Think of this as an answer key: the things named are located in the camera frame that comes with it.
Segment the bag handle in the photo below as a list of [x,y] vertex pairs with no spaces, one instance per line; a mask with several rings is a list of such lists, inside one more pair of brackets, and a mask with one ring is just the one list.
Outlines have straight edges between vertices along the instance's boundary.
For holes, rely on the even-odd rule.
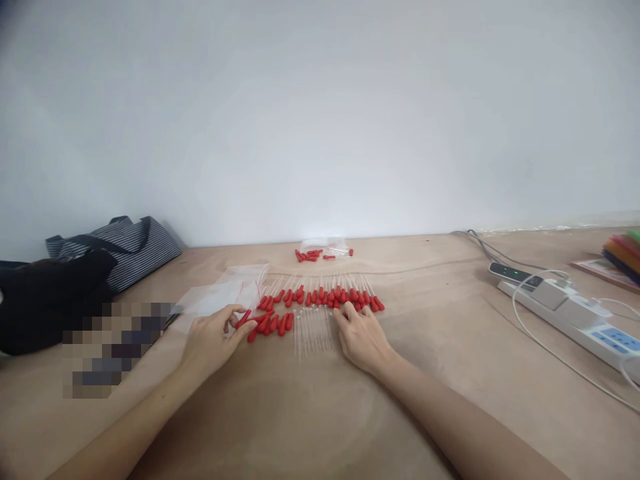
[[118,222],[122,222],[122,221],[125,221],[125,220],[131,221],[128,216],[124,215],[122,217],[114,217],[114,218],[112,218],[111,221],[109,222],[109,224],[111,225],[112,223],[118,223]]
[[151,229],[151,217],[144,217],[140,219],[142,223],[142,232],[143,238],[140,243],[140,247],[137,250],[129,251],[118,245],[107,241],[102,240],[96,237],[92,237],[90,235],[76,235],[75,237],[71,237],[67,239],[67,241],[77,243],[79,245],[84,245],[86,247],[91,247],[95,249],[106,250],[111,253],[127,253],[130,255],[134,255],[136,253],[140,253],[144,247],[147,246],[147,242],[149,241],[149,230]]

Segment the cardboard surface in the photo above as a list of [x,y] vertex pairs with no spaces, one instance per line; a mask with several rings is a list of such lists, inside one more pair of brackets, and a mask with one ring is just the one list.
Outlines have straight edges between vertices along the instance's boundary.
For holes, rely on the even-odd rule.
[[[520,232],[487,240],[519,260],[566,270],[585,296],[640,307],[637,295],[569,266],[591,254],[595,258],[616,232]],[[300,270],[360,271],[386,304],[379,320],[389,342],[408,360],[494,415],[571,478],[637,478],[640,416],[576,376],[515,326],[510,299],[495,287],[497,279],[486,273],[488,260],[472,242],[455,235],[353,240],[350,261],[302,264],[293,254],[296,246],[187,250],[119,300],[176,301],[190,287],[213,283],[232,265],[268,261],[267,281]],[[523,310],[521,316],[572,365],[640,405],[640,395],[618,372],[534,315]],[[640,324],[612,323],[640,337]],[[52,472],[172,371],[184,340],[170,328],[106,400],[62,398],[61,346],[3,359],[0,476],[32,479]],[[454,478],[384,388],[340,352],[297,362],[293,335],[241,344],[168,422],[132,475],[213,477]]]

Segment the clear plastic bag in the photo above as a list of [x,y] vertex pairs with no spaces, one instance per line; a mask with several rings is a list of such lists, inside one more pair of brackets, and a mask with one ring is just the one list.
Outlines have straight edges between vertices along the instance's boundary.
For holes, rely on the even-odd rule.
[[171,328],[188,333],[196,317],[211,315],[230,303],[238,303],[255,310],[263,292],[263,282],[268,268],[268,264],[229,267],[213,285],[189,289],[171,311],[182,313],[181,318],[176,320]]
[[322,255],[334,255],[336,259],[349,258],[349,247],[343,237],[325,237],[302,240],[300,253],[322,250]]

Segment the power strip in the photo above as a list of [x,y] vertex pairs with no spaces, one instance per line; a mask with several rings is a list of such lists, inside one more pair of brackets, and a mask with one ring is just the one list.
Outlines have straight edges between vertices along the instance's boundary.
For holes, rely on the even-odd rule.
[[[517,285],[501,281],[498,288],[512,297]],[[640,357],[640,340],[607,322],[613,314],[570,287],[546,279],[534,291],[518,290],[516,301],[620,371],[620,362]],[[625,371],[640,385],[640,361],[626,361]]]

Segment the striped bag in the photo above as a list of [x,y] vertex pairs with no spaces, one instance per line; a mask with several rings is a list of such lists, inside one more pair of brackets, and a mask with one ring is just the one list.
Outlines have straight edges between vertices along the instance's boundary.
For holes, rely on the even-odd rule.
[[49,256],[62,261],[84,255],[90,249],[109,252],[118,261],[107,278],[114,293],[129,288],[182,253],[153,217],[144,217],[139,223],[129,217],[116,217],[88,235],[66,239],[56,235],[45,242]]

